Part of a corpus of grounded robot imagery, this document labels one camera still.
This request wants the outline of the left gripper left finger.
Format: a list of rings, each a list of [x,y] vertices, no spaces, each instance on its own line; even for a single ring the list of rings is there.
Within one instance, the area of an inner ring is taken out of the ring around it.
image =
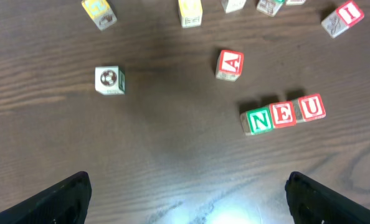
[[[80,171],[0,212],[0,224],[84,224],[91,196],[88,173]]]

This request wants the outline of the red U block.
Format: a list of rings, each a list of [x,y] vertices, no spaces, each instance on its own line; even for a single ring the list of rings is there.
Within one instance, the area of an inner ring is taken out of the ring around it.
[[[325,107],[319,93],[297,98],[292,103],[297,123],[314,121],[326,116]]]

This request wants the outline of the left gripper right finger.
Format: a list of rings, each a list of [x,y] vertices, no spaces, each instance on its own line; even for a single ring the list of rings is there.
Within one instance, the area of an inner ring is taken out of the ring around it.
[[[370,210],[300,172],[285,184],[295,224],[370,224]]]

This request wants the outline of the green N block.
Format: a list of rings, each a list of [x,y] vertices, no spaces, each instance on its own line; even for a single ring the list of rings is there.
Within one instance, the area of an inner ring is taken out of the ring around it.
[[[240,115],[240,121],[245,135],[267,133],[274,129],[268,107],[246,111]]]

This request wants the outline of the red E block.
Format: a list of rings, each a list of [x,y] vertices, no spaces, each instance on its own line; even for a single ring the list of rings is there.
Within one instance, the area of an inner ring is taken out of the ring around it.
[[[269,104],[274,128],[287,128],[296,125],[296,116],[293,103],[283,101]]]

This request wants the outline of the red I block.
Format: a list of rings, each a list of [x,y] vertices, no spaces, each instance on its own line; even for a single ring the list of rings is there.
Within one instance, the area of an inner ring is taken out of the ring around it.
[[[332,39],[336,38],[364,18],[364,12],[354,0],[346,1],[321,22]]]

